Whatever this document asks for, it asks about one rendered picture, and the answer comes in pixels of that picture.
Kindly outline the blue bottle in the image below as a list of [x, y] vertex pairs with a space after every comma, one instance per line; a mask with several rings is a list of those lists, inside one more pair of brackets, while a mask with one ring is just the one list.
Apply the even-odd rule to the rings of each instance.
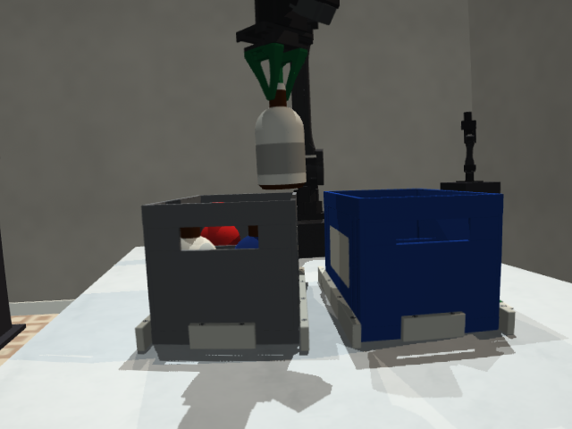
[[251, 225], [248, 227], [248, 236], [243, 238], [235, 248], [258, 248], [257, 225]]

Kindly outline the cream bottle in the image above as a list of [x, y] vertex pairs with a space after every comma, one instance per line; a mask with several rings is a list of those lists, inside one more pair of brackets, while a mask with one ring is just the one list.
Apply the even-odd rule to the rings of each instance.
[[211, 241], [200, 236], [200, 227], [181, 228], [181, 250], [216, 249]]

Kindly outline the white bottle with grey label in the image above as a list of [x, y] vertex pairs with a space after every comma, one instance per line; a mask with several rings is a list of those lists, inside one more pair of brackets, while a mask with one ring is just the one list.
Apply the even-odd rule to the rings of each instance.
[[278, 83], [269, 106], [255, 126], [257, 184], [262, 189], [302, 188], [307, 182], [304, 126], [287, 107], [285, 83]]

